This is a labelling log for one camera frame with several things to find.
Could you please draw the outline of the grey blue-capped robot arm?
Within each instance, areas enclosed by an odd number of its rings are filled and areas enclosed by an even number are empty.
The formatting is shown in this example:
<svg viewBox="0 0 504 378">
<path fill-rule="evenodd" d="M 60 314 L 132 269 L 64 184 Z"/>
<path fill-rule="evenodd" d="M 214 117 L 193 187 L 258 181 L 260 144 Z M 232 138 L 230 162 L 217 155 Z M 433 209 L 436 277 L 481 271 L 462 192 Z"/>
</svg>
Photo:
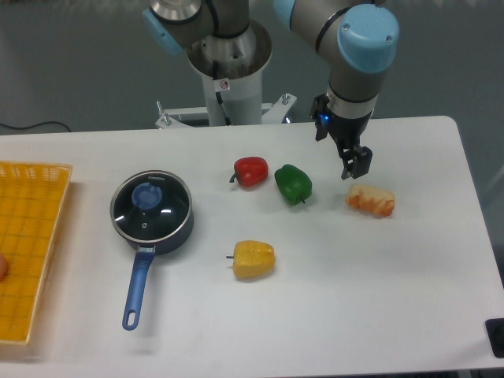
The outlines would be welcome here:
<svg viewBox="0 0 504 378">
<path fill-rule="evenodd" d="M 399 26 L 380 1 L 276 1 L 278 17 L 330 67 L 310 110 L 317 139 L 334 140 L 343 178 L 364 176 L 372 151 L 360 144 L 395 58 Z M 246 1 L 152 1 L 143 11 L 168 54 L 185 52 L 202 79 L 212 126 L 260 124 L 261 74 L 272 56 L 266 29 Z"/>
</svg>

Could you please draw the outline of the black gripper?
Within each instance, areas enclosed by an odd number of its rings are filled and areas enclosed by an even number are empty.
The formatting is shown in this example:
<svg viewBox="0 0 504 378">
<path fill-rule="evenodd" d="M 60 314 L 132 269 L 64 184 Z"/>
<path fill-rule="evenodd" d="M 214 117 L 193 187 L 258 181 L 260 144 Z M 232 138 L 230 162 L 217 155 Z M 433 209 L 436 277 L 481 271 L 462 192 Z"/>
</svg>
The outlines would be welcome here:
<svg viewBox="0 0 504 378">
<path fill-rule="evenodd" d="M 367 146 L 361 146 L 361 134 L 367 127 L 372 111 L 363 117 L 345 118 L 326 109 L 330 116 L 328 134 L 332 137 L 339 150 L 343 162 L 342 180 L 351 177 L 357 179 L 366 175 L 372 161 L 372 151 Z"/>
</svg>

